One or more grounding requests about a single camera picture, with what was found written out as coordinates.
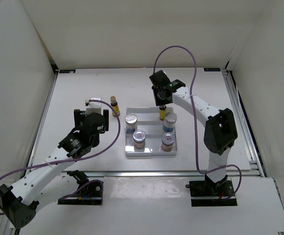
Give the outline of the yellow label sauce bottle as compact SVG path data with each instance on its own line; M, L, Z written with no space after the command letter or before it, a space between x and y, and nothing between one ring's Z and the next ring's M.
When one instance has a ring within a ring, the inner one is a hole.
M116 100L115 96L111 96L110 97L110 105L113 107L114 111L112 111L112 115L115 116L119 116L120 115L120 110L119 110L119 106Z
M165 114L166 114L166 109L167 109L166 105L159 106L159 118L160 118L160 120L164 120Z

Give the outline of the blue label shaker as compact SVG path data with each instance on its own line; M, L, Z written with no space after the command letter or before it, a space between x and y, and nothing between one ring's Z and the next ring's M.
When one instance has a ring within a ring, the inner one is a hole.
M177 121L177 115L173 111L167 112L164 116L162 129L164 132L173 132Z
M133 134L137 130L137 115L128 113L125 116L126 133Z

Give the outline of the white lid jar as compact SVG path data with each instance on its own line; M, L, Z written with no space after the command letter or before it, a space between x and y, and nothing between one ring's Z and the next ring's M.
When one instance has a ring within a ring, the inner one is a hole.
M133 133L132 138L135 148L142 149L145 147L146 134L143 130L136 130Z
M171 152L175 143L175 136L173 133L167 132L162 135L160 148L163 151Z

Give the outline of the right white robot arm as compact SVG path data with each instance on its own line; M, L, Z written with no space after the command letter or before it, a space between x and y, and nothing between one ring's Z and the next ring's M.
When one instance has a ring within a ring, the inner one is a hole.
M156 106L175 104L194 117L196 167L198 163L198 133L197 123L204 127L203 142L209 150L208 169L205 173L205 191L212 196L222 191L227 181L228 155L238 137L233 112L226 108L221 110L193 94L193 77L191 85L176 79L170 81L162 70L150 76Z

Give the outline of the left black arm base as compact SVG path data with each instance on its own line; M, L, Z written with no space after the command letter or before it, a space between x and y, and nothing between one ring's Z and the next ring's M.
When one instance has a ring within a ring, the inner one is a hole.
M90 180L82 171L68 171L78 184L77 192L57 201L58 205L101 206L103 204L104 182L99 179Z

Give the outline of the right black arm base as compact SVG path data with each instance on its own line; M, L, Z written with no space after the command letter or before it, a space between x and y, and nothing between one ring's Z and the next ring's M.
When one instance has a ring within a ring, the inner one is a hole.
M190 181L185 188L190 191L192 207L234 207L238 205L230 180L215 191L206 181Z

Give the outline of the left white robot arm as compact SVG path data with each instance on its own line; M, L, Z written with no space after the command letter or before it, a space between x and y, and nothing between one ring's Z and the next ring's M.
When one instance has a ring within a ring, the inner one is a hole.
M35 168L11 186L0 186L0 209L16 229L26 226L39 210L54 201L101 194L102 182L90 181L84 172L61 173L98 146L99 135L109 128L109 111L86 114L75 110L74 116L75 127L48 156L45 166Z

